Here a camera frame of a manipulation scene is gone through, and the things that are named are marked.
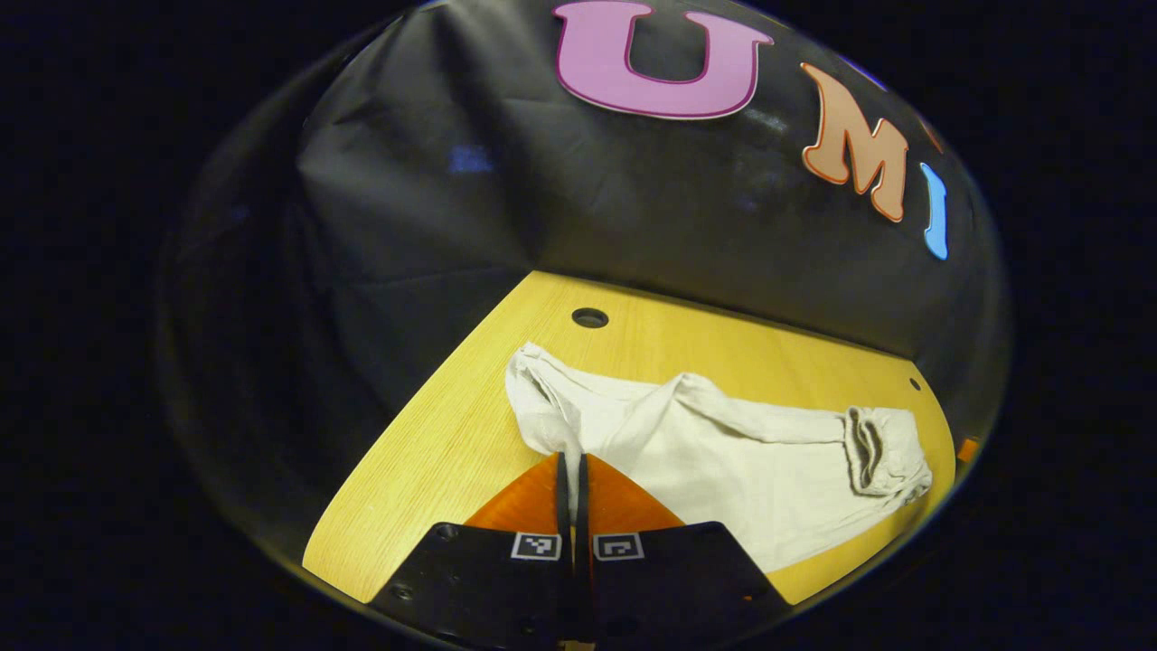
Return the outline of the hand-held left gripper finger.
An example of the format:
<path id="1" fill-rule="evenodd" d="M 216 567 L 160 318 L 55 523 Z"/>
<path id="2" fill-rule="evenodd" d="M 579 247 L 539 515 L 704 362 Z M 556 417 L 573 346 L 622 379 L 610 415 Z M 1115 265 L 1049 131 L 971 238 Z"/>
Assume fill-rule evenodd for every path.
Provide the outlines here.
<path id="1" fill-rule="evenodd" d="M 439 521 L 373 598 L 398 626 L 457 648 L 555 648 L 573 578 L 565 454 L 550 454 L 466 523 Z"/>
<path id="2" fill-rule="evenodd" d="M 576 471 L 576 634 L 596 646 L 731 646 L 788 602 L 720 521 L 684 524 L 620 471 Z"/>

